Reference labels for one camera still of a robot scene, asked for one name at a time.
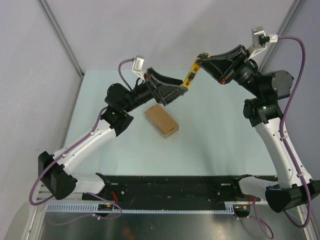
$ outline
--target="brown box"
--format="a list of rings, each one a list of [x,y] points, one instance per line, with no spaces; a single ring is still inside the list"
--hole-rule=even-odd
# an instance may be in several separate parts
[[[154,105],[144,114],[165,139],[179,130],[179,124],[159,104]]]

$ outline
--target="gray floor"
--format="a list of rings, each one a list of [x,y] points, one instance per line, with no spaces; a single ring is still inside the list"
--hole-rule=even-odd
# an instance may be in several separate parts
[[[304,230],[294,227],[284,213],[258,206],[260,217],[274,232],[275,240],[306,240]],[[72,220],[79,213],[51,213],[52,222]],[[264,240],[253,219],[210,214],[124,214],[115,220],[83,218],[65,226],[47,221],[40,240]]]

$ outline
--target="white table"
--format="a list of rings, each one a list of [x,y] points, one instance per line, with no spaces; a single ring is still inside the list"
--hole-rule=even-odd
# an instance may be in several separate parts
[[[184,79],[188,70],[161,71]],[[136,77],[123,72],[133,86]],[[73,142],[94,125],[107,104],[108,87],[120,83],[117,71],[87,71],[66,139]],[[203,70],[189,91],[165,110],[179,124],[179,131],[164,139],[144,112],[154,100],[129,114],[134,120],[117,138],[87,157],[76,172],[110,175],[275,175],[268,151],[248,119],[245,99],[253,96],[232,82],[218,84]]]

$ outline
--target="wall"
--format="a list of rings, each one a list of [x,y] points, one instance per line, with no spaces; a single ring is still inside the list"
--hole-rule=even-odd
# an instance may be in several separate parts
[[[0,22],[0,239],[15,217],[16,240],[37,157],[60,146],[79,77],[37,1],[0,1]]]
[[[48,0],[84,71],[115,70],[137,54],[156,70],[188,69],[200,53],[248,47],[253,27],[276,33],[292,2]]]
[[[292,143],[304,166],[313,179],[320,179],[319,147],[319,9],[320,1],[305,1],[299,14],[288,31],[288,35],[300,37],[306,48],[305,68],[299,88],[291,103],[286,126]],[[281,40],[280,47],[270,60],[267,71],[287,70],[295,78],[301,65],[301,48],[293,40]],[[320,197],[312,201],[312,209],[318,226],[320,224]]]

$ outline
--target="yellow object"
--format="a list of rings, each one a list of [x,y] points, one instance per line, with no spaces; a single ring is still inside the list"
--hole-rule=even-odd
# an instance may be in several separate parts
[[[209,58],[209,57],[210,57],[210,56],[209,56],[207,53],[199,54],[199,55],[196,57],[196,59],[195,59],[193,65],[192,65],[190,71],[188,72],[188,74],[187,74],[187,76],[186,76],[186,78],[185,78],[185,80],[184,80],[184,82],[183,82],[183,84],[182,84],[183,87],[189,88],[189,87],[191,86],[192,81],[194,80],[195,76],[197,75],[197,73],[198,73],[199,70],[201,69],[201,66],[197,64],[197,61],[198,61],[199,59]]]

